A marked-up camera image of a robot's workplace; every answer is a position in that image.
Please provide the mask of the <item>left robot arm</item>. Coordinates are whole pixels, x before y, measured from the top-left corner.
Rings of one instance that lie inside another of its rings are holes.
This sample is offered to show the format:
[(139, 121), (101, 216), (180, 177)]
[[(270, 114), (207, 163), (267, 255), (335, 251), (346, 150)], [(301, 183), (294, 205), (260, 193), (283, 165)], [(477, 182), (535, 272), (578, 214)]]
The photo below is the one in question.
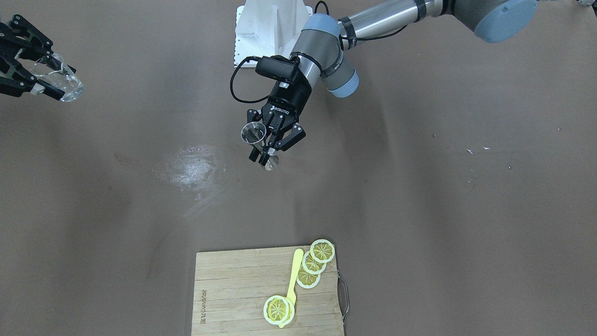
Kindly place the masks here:
[(339, 19), (314, 13), (289, 56), (245, 57), (256, 62), (257, 74), (275, 81), (264, 106), (247, 111), (241, 137), (252, 147), (249, 159), (273, 170), (277, 154), (305, 137), (299, 119), (318, 81), (338, 98), (356, 91), (360, 78), (345, 52), (359, 42), (391, 37), (427, 17), (448, 14), (483, 41), (497, 43), (522, 30), (536, 9), (535, 0), (387, 0)]

